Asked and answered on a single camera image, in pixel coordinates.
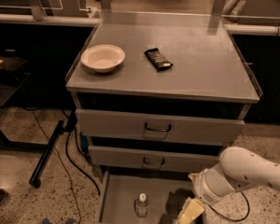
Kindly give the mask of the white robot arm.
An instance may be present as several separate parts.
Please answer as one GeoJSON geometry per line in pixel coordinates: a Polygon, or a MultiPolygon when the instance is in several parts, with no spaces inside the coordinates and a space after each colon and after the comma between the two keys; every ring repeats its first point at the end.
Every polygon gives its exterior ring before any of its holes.
{"type": "Polygon", "coordinates": [[[280,192],[280,164],[268,161],[243,147],[227,147],[218,164],[199,173],[189,174],[193,198],[187,198],[175,224],[192,224],[204,207],[220,202],[225,196],[267,186],[280,192]]]}

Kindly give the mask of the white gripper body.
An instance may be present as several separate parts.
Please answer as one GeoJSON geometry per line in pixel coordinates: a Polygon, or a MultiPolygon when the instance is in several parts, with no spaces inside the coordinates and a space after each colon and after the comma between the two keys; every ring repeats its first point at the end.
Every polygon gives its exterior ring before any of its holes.
{"type": "Polygon", "coordinates": [[[205,204],[220,202],[225,196],[238,190],[239,182],[227,176],[220,165],[204,169],[192,182],[192,192],[205,204]]]}

